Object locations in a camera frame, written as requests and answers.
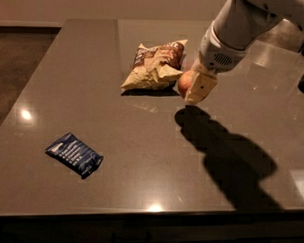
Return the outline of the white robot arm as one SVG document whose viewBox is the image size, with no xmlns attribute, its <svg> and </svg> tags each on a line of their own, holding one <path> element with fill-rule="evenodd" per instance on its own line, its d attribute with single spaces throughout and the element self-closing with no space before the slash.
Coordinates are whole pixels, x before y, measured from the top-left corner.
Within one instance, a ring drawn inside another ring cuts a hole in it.
<svg viewBox="0 0 304 243">
<path fill-rule="evenodd" d="M 304 0 L 227 0 L 202 37 L 181 95 L 189 104 L 204 100 L 217 75 L 230 71 L 245 57 L 256 38 L 287 19 L 304 34 Z"/>
</svg>

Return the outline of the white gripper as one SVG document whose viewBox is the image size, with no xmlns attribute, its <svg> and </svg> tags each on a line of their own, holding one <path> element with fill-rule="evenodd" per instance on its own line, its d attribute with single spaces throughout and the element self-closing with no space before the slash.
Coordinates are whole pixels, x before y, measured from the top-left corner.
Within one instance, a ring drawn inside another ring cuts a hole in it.
<svg viewBox="0 0 304 243">
<path fill-rule="evenodd" d="M 189 104 L 198 104 L 204 100 L 217 85 L 216 73 L 231 71 L 246 55 L 246 51 L 224 44 L 217 37 L 214 24 L 209 26 L 202 37 L 198 53 L 200 61 L 195 60 L 191 66 L 194 75 L 185 97 Z"/>
</svg>

